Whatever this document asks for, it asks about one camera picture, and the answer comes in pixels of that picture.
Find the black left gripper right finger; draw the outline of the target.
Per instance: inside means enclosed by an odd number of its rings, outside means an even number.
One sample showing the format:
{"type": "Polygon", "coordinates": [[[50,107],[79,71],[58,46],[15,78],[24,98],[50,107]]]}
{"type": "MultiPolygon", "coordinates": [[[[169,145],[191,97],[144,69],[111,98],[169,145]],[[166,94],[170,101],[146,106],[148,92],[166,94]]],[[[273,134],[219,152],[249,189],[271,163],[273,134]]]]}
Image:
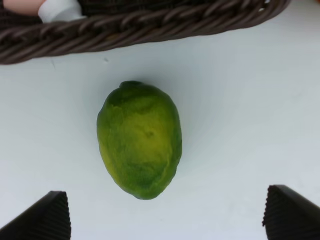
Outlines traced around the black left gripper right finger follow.
{"type": "Polygon", "coordinates": [[[262,226],[269,240],[318,240],[320,207],[286,185],[270,185],[262,226]]]}

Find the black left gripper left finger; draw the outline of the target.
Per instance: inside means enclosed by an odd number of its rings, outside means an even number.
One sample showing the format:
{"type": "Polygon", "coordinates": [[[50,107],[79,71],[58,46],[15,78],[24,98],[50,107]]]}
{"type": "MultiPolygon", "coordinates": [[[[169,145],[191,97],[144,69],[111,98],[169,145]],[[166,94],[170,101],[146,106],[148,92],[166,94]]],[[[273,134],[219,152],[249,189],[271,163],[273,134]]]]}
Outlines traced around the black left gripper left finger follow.
{"type": "Polygon", "coordinates": [[[71,234],[65,191],[49,191],[0,229],[2,240],[69,240],[71,234]]]}

